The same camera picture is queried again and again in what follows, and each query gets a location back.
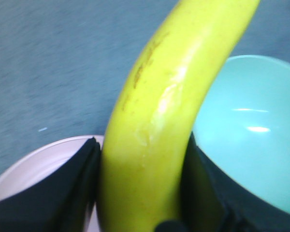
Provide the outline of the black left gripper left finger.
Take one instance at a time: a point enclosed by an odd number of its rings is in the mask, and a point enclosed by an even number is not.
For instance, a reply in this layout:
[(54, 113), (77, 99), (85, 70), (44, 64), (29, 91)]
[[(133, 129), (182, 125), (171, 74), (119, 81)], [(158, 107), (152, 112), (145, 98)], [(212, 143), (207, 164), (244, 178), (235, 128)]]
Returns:
[(100, 144), (86, 139), (62, 166), (0, 200), (0, 232), (84, 232), (96, 199)]

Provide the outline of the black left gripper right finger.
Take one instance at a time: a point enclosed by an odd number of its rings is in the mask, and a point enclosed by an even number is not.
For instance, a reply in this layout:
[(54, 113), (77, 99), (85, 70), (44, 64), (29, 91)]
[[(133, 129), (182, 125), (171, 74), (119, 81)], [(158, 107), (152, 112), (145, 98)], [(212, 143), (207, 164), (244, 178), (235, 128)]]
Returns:
[(190, 232), (290, 232), (290, 214), (228, 177), (191, 134), (181, 176), (182, 220)]

